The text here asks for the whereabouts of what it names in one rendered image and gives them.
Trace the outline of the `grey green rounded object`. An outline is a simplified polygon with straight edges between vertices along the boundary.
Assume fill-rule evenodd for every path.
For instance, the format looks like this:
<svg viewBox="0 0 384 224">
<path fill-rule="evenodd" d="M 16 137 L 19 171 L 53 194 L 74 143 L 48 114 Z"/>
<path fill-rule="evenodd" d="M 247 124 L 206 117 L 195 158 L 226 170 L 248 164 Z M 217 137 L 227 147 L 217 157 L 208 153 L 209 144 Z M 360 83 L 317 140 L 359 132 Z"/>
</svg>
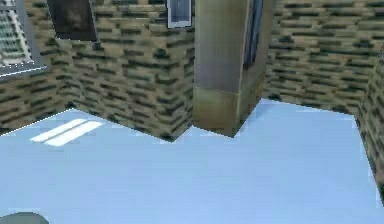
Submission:
<svg viewBox="0 0 384 224">
<path fill-rule="evenodd" d="M 0 217 L 0 224 L 49 224 L 49 222 L 37 213 L 17 212 Z"/>
</svg>

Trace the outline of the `white framed picture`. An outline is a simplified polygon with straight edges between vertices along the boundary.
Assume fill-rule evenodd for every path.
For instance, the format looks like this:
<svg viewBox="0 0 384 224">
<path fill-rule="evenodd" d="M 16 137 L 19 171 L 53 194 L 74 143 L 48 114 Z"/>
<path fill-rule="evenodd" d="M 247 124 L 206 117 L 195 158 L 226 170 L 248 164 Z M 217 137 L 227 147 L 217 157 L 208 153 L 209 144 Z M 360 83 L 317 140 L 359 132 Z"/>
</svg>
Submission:
<svg viewBox="0 0 384 224">
<path fill-rule="evenodd" d="M 167 0 L 167 27 L 185 28 L 192 24 L 192 0 Z"/>
</svg>

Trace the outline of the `dark framed picture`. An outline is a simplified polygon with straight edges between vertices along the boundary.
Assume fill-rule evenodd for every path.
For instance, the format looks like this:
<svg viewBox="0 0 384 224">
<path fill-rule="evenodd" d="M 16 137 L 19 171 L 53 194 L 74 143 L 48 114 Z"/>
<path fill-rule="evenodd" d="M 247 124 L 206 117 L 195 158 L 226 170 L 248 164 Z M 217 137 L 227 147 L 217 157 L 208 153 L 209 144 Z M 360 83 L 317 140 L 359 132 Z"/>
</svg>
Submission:
<svg viewBox="0 0 384 224">
<path fill-rule="evenodd" d="M 91 0 L 47 0 L 56 37 L 96 42 Z"/>
</svg>

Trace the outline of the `tall olive grey fridge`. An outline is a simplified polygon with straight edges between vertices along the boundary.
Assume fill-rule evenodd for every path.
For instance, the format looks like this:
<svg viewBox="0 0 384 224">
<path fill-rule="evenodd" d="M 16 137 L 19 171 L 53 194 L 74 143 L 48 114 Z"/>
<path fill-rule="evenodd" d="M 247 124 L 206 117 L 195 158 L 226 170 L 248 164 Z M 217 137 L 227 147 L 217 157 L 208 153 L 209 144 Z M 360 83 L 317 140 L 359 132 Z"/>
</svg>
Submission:
<svg viewBox="0 0 384 224">
<path fill-rule="evenodd" d="M 263 0 L 255 62 L 243 66 L 250 0 L 196 0 L 193 125 L 233 137 L 258 104 L 277 0 Z"/>
</svg>

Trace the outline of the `grey framed window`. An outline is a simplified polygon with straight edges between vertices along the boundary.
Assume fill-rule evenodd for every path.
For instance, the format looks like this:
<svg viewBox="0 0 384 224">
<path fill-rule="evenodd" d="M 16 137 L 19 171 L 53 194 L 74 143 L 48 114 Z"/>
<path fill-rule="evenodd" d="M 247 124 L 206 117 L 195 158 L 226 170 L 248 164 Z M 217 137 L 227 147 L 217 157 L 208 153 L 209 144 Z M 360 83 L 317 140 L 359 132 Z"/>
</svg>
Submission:
<svg viewBox="0 0 384 224">
<path fill-rule="evenodd" d="M 0 0 L 0 79 L 47 70 L 24 0 Z"/>
</svg>

